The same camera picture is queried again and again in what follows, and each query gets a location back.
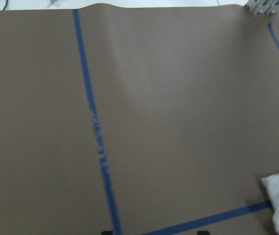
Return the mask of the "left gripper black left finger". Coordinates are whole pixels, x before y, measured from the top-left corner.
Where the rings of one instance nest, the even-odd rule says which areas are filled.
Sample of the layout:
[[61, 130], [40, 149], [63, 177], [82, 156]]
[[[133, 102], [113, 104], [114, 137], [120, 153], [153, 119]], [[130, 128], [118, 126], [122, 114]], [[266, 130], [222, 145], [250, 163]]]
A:
[[101, 235], [113, 235], [113, 231], [102, 231]]

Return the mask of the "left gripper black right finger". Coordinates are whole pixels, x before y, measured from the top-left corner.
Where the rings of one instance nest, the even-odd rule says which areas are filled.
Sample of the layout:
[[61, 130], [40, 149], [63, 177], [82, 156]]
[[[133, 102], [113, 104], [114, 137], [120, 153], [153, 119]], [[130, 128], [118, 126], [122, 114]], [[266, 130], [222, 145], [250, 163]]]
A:
[[208, 231], [197, 231], [197, 235], [208, 235]]

